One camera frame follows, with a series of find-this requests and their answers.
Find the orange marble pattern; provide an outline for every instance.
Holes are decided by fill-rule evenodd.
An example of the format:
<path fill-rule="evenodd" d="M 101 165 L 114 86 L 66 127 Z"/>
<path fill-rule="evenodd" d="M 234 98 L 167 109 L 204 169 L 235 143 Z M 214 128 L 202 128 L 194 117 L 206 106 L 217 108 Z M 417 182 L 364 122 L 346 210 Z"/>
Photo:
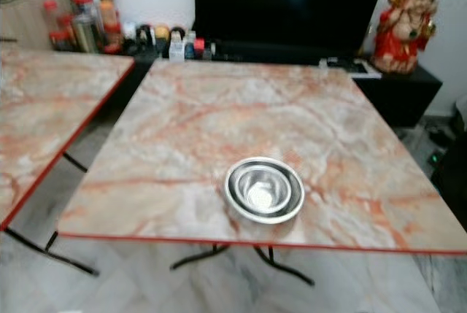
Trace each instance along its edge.
<path fill-rule="evenodd" d="M 1 51 L 1 228 L 133 62 L 117 56 Z"/>
<path fill-rule="evenodd" d="M 279 225 L 226 203 L 228 167 L 262 155 L 304 181 Z M 467 234 L 339 70 L 156 62 L 62 214 L 64 236 L 467 252 Z"/>

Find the television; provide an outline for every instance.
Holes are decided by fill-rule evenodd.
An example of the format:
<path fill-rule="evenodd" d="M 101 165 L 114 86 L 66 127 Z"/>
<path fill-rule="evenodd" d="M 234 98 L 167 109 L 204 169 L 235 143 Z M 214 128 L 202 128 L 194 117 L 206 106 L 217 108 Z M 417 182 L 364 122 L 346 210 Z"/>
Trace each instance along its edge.
<path fill-rule="evenodd" d="M 197 35 L 223 44 L 351 55 L 377 0 L 196 0 Z"/>

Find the marble floor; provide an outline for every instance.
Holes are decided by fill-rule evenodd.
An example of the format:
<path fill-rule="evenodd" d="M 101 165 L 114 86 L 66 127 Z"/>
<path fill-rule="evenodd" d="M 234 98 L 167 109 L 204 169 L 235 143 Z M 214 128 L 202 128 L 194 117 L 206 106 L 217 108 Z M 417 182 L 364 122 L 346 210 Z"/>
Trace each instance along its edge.
<path fill-rule="evenodd" d="M 94 120 L 70 153 L 89 166 L 116 119 L 117 115 L 102 115 Z M 422 131 L 410 131 L 406 137 L 420 148 Z M 78 170 L 60 160 L 12 228 L 45 244 L 81 178 Z M 467 312 L 465 258 L 277 250 L 277 260 L 313 277 L 314 288 L 266 266 L 248 247 L 232 247 L 216 258 L 170 272 L 174 261 L 205 248 L 58 238 L 53 249 L 98 268 L 101 275 L 93 278 L 2 234 L 0 312 Z"/>

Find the wooden cabinet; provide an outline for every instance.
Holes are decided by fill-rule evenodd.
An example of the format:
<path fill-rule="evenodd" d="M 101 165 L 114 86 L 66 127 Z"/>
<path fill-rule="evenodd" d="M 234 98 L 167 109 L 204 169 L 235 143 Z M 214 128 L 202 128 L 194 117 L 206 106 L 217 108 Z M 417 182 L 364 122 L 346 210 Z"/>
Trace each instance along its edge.
<path fill-rule="evenodd" d="M 13 0 L 1 4 L 0 35 L 16 39 L 23 48 L 51 50 L 47 25 L 43 15 L 45 0 Z M 70 0 L 56 0 L 58 9 L 71 12 Z"/>

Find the red statue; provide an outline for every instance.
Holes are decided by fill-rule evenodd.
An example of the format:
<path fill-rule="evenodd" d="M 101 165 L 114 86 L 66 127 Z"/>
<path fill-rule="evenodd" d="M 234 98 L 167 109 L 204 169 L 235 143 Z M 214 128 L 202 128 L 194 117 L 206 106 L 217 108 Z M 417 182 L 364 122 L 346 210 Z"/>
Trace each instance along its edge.
<path fill-rule="evenodd" d="M 373 63 L 383 72 L 407 74 L 417 65 L 417 50 L 424 50 L 435 34 L 431 17 L 438 0 L 388 0 L 381 14 Z"/>

